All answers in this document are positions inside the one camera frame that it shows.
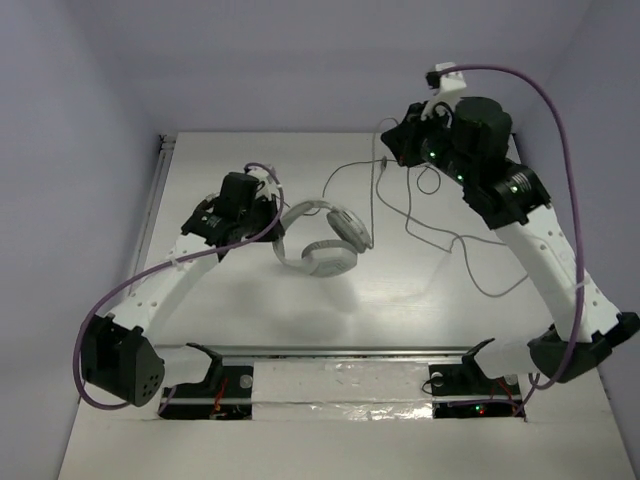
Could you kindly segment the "white over-ear headphones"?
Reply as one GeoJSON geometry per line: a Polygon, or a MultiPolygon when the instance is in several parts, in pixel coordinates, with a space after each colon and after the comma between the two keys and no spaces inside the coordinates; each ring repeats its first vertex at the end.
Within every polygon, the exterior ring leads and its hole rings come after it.
{"type": "Polygon", "coordinates": [[[284,238],[275,240],[272,248],[282,265],[310,277],[336,277],[354,269],[359,256],[374,248],[373,235],[353,211],[319,198],[289,208],[280,218],[284,232],[312,209],[327,211],[326,222],[337,237],[311,242],[299,259],[286,256],[284,238]]]}

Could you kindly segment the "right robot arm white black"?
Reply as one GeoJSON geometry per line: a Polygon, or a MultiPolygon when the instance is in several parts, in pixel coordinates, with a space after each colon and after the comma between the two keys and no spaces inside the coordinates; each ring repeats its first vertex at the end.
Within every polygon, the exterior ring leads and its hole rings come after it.
{"type": "Polygon", "coordinates": [[[464,202],[515,255],[552,318],[536,338],[488,339],[470,349],[462,358],[465,387],[483,393],[498,377],[533,373],[567,383],[598,367],[638,333],[639,317],[620,311],[588,279],[542,182],[508,158],[511,116],[485,97],[443,112],[424,108],[411,104],[382,143],[399,165],[428,164],[461,186],[464,202]]]}

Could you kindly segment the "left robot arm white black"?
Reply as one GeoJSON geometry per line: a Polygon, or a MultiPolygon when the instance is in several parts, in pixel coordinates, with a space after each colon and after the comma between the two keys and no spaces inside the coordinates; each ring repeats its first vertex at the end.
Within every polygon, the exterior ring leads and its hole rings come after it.
{"type": "Polygon", "coordinates": [[[284,190],[275,170],[260,163],[227,174],[183,224],[165,260],[114,287],[82,322],[72,372],[80,397],[104,410],[87,393],[96,386],[119,398],[116,409],[150,402],[165,377],[157,334],[189,291],[232,250],[271,241],[282,230],[284,190]]]}

